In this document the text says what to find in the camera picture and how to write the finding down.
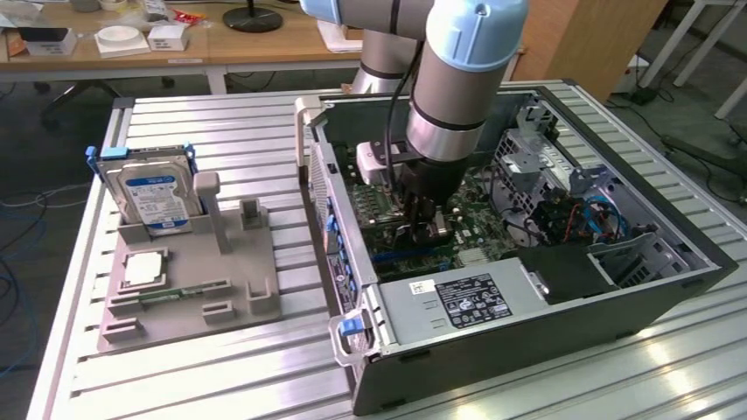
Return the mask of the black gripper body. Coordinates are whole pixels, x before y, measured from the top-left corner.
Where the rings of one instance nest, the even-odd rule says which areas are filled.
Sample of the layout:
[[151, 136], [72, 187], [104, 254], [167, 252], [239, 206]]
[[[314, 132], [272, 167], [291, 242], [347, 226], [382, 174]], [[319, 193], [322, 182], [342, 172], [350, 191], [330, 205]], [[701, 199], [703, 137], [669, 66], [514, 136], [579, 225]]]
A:
[[457, 193], [469, 169], [469, 160], [439, 162], [422, 158], [405, 163], [399, 184], [405, 199], [431, 200], [445, 205]]

